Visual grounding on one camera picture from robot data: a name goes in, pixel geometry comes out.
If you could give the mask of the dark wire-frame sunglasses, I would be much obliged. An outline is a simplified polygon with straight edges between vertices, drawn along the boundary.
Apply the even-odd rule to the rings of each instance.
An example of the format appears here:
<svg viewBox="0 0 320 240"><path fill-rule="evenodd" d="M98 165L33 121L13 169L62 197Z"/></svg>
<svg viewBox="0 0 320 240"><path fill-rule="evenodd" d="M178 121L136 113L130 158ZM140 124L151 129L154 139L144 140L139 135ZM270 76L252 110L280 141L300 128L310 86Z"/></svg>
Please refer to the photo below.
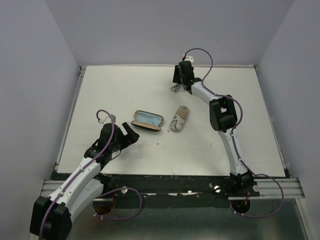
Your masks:
<svg viewBox="0 0 320 240"><path fill-rule="evenodd" d="M179 83L175 83L173 86L170 87L172 92L177 93L180 90L181 85Z"/></svg>

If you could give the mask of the black glasses case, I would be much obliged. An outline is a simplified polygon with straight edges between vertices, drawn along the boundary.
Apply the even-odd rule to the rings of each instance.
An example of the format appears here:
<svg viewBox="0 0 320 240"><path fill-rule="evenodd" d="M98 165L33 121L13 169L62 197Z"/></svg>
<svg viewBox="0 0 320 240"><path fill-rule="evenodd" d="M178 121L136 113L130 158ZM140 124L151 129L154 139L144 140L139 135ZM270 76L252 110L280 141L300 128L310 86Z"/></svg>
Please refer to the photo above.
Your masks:
<svg viewBox="0 0 320 240"><path fill-rule="evenodd" d="M131 124L135 127L158 132L164 123L163 116L144 110L137 110L134 113L134 120Z"/></svg>

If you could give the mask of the blue cleaning cloth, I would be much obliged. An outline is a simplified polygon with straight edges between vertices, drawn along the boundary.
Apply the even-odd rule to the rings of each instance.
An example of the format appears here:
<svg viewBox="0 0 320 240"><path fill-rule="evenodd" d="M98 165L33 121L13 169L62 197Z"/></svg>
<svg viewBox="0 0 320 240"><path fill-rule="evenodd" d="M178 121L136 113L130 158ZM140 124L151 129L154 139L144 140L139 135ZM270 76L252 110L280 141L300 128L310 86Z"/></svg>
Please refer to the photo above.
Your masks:
<svg viewBox="0 0 320 240"><path fill-rule="evenodd" d="M162 123L163 118L153 113L138 111L135 119L138 122L150 124L156 128Z"/></svg>

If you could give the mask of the marbled glasses case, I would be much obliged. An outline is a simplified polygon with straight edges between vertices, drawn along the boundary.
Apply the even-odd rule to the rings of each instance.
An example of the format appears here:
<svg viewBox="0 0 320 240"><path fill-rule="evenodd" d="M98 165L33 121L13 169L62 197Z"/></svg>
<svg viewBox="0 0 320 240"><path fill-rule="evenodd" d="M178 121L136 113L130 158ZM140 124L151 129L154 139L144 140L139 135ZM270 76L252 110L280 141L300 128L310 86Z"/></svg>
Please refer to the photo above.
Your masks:
<svg viewBox="0 0 320 240"><path fill-rule="evenodd" d="M177 109L177 111L174 114L173 119L170 123L170 129L173 132L177 133L177 132L181 131L181 129L183 128L183 125L188 117L189 112L190 112L189 108L184 105L181 105Z"/></svg>

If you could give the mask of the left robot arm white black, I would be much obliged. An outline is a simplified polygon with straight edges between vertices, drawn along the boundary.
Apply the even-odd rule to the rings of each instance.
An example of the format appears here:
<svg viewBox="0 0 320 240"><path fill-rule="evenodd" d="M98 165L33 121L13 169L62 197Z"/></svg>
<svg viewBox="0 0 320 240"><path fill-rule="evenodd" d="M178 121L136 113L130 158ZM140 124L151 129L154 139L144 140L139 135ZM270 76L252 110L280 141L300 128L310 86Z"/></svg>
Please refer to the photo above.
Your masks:
<svg viewBox="0 0 320 240"><path fill-rule="evenodd" d="M99 138L85 151L76 170L49 196L39 196L33 204L29 231L40 240L65 240L73 222L96 197L107 197L111 185L98 178L115 152L136 143L139 134L122 124L103 125Z"/></svg>

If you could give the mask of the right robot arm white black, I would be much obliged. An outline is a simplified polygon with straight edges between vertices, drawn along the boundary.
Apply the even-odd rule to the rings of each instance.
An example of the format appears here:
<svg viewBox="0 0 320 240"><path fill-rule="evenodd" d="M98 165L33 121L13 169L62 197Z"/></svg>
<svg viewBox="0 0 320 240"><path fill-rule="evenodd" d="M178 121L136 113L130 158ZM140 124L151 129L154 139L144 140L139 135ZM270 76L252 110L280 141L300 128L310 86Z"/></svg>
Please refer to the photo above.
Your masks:
<svg viewBox="0 0 320 240"><path fill-rule="evenodd" d="M242 119L237 116L235 99L231 95L214 93L206 87L201 78L195 77L194 67L188 60L174 67L172 81L208 105L210 125L219 134L229 161L229 189L236 196L243 195L254 182L254 177L245 165L239 147L236 128Z"/></svg>

